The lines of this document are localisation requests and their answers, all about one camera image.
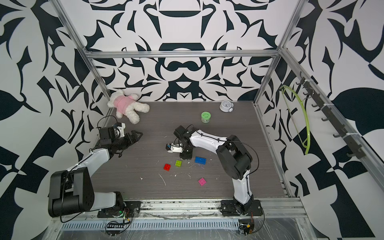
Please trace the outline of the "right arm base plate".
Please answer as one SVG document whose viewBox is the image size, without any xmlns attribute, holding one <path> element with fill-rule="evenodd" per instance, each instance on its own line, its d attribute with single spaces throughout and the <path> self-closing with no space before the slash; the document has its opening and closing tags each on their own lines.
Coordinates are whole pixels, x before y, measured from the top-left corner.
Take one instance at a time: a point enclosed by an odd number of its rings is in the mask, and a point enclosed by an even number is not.
<svg viewBox="0 0 384 240">
<path fill-rule="evenodd" d="M 245 205 L 237 200 L 222 200 L 219 208 L 225 217 L 262 216 L 263 208 L 259 200 L 250 199 Z"/>
</svg>

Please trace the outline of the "green lego brick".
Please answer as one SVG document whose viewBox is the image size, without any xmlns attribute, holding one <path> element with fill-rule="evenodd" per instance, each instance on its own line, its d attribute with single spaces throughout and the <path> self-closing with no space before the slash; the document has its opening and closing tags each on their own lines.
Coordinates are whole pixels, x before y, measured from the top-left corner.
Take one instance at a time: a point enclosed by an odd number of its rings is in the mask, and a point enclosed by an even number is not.
<svg viewBox="0 0 384 240">
<path fill-rule="evenodd" d="M 176 163 L 175 163 L 175 166 L 177 166 L 177 167 L 181 167 L 181 165 L 182 165 L 182 161 L 177 160 Z"/>
</svg>

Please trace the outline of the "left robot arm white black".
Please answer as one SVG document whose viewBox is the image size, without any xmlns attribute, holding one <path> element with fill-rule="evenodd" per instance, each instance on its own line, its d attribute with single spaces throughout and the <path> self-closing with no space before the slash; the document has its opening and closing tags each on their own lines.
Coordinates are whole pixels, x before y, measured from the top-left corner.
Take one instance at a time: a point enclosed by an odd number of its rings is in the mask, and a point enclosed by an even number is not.
<svg viewBox="0 0 384 240">
<path fill-rule="evenodd" d="M 62 217 L 95 210 L 118 216 L 126 205 L 120 192 L 94 191 L 91 177 L 114 155 L 138 142 L 143 133 L 124 132 L 121 124 L 99 129 L 100 139 L 90 153 L 79 163 L 64 171 L 52 174 L 50 179 L 48 212 L 51 217 Z"/>
</svg>

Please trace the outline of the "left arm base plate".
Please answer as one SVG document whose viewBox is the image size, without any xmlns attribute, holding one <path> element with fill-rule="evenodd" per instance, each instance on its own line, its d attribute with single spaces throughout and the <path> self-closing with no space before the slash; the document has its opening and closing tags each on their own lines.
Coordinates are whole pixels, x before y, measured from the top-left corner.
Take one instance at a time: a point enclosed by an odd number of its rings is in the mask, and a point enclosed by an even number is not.
<svg viewBox="0 0 384 240">
<path fill-rule="evenodd" d="M 102 209 L 98 212 L 98 218 L 122 218 L 133 217 L 141 211 L 141 201 L 124 201 L 121 206 Z"/>
</svg>

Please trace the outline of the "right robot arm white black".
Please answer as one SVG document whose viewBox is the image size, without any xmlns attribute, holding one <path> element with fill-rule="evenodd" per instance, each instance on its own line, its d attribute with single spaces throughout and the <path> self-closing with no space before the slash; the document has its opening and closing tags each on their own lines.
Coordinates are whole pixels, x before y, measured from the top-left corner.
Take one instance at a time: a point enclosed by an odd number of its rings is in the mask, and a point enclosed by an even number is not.
<svg viewBox="0 0 384 240">
<path fill-rule="evenodd" d="M 234 135 L 218 137 L 195 127 L 187 129 L 183 126 L 177 127 L 174 135 L 178 143 L 171 145 L 169 151 L 180 149 L 180 158 L 183 160 L 190 160 L 195 148 L 216 154 L 224 171 L 233 180 L 235 203 L 245 210 L 249 208 L 253 201 L 249 180 L 253 158 L 239 138 Z"/>
</svg>

